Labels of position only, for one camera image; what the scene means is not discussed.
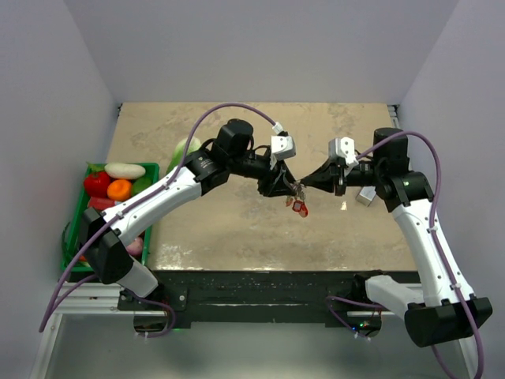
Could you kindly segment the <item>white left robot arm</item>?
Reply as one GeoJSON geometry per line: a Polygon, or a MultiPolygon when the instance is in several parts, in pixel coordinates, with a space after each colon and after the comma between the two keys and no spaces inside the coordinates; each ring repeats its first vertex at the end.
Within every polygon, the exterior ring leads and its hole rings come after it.
{"type": "Polygon", "coordinates": [[[79,243],[99,280],[121,285],[146,310],[154,310],[163,302],[160,282],[126,249],[142,232],[176,208],[225,184],[232,174],[256,180],[264,197],[293,196],[296,180],[285,161],[296,154],[294,139],[279,124],[274,131],[271,143],[259,155],[253,149],[253,127],[231,119],[217,137],[185,157],[181,167],[136,196],[103,211],[86,209],[79,243]]]}

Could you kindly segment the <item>key bunch with red carabiner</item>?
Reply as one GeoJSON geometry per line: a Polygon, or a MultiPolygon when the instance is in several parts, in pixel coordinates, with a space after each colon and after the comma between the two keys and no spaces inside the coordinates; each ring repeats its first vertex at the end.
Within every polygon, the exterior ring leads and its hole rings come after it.
{"type": "Polygon", "coordinates": [[[294,195],[286,197],[285,206],[297,213],[300,217],[306,218],[309,215],[309,210],[305,201],[304,186],[300,182],[294,183],[294,195]]]}

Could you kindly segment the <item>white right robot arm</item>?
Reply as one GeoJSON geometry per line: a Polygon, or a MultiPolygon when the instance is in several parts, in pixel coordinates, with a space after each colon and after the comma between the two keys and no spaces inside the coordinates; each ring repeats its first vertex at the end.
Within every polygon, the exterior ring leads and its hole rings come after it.
{"type": "Polygon", "coordinates": [[[353,151],[352,139],[335,138],[327,161],[301,184],[336,196],[351,186],[374,187],[407,241],[422,292],[373,270],[355,275],[347,302],[360,310],[389,310],[417,346],[430,347],[473,336],[492,315],[492,305],[475,295],[455,262],[436,214],[440,187],[410,169],[408,136],[396,128],[376,129],[367,151],[371,159],[353,151]]]}

